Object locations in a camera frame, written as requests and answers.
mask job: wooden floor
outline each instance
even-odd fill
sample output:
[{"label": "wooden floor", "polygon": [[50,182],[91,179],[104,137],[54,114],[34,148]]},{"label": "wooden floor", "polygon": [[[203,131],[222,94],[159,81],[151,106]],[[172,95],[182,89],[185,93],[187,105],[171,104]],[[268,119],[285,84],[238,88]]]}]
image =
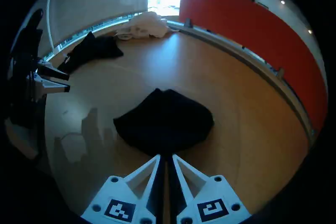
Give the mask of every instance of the wooden floor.
[{"label": "wooden floor", "polygon": [[290,180],[308,141],[294,112],[257,73],[181,33],[118,45],[123,57],[84,65],[71,75],[69,93],[47,97],[48,157],[70,209],[82,214],[108,176],[123,177],[150,159],[117,135],[113,118],[156,87],[213,113],[208,139],[178,155],[208,176],[222,174],[250,213]]}]

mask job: red wall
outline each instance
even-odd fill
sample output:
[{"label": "red wall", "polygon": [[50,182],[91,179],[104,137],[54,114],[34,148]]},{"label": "red wall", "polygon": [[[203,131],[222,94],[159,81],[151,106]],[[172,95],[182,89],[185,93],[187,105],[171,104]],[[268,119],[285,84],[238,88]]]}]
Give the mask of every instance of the red wall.
[{"label": "red wall", "polygon": [[314,129],[327,113],[327,94],[317,63],[301,38],[279,17],[250,0],[181,0],[180,21],[244,45],[272,67],[285,71]]}]

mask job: white towel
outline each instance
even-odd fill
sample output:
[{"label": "white towel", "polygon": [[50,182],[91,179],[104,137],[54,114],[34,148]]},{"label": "white towel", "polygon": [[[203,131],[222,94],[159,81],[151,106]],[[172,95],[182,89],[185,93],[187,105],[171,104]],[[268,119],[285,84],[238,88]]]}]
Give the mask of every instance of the white towel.
[{"label": "white towel", "polygon": [[117,30],[117,36],[121,40],[131,38],[149,37],[150,35],[162,38],[167,32],[173,32],[167,26],[167,20],[155,12],[144,12],[133,17]]}]

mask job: metal bracket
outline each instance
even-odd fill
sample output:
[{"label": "metal bracket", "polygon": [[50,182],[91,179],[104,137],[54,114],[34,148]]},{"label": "metal bracket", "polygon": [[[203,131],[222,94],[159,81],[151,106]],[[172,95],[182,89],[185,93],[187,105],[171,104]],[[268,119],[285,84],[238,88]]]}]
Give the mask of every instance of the metal bracket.
[{"label": "metal bracket", "polygon": [[190,18],[186,18],[186,21],[184,22],[184,26],[188,27],[188,28],[193,28],[194,27]]},{"label": "metal bracket", "polygon": [[[93,224],[162,223],[164,169],[164,160],[156,155],[124,178],[110,176],[81,217]],[[133,190],[149,175],[138,198]]]},{"label": "metal bracket", "polygon": [[54,77],[57,79],[69,80],[69,75],[53,67],[50,62],[40,60],[37,64],[37,72],[44,78]]},{"label": "metal bracket", "polygon": [[[208,177],[173,155],[168,161],[171,223],[237,224],[249,212],[222,175]],[[199,190],[194,197],[185,177]]]},{"label": "metal bracket", "polygon": [[44,94],[69,92],[70,85],[43,79],[40,75],[34,74],[35,95],[40,99]]}]

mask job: black garment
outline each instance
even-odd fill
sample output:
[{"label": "black garment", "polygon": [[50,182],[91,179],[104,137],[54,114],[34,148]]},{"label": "black garment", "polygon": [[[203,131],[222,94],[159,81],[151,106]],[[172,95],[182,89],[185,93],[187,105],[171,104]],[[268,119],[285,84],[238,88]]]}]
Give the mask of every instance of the black garment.
[{"label": "black garment", "polygon": [[204,141],[211,112],[171,89],[155,89],[135,109],[113,120],[118,134],[144,153],[170,155]]},{"label": "black garment", "polygon": [[117,58],[123,55],[113,37],[97,37],[89,32],[83,41],[77,45],[58,69],[71,74],[90,60],[98,58]]}]

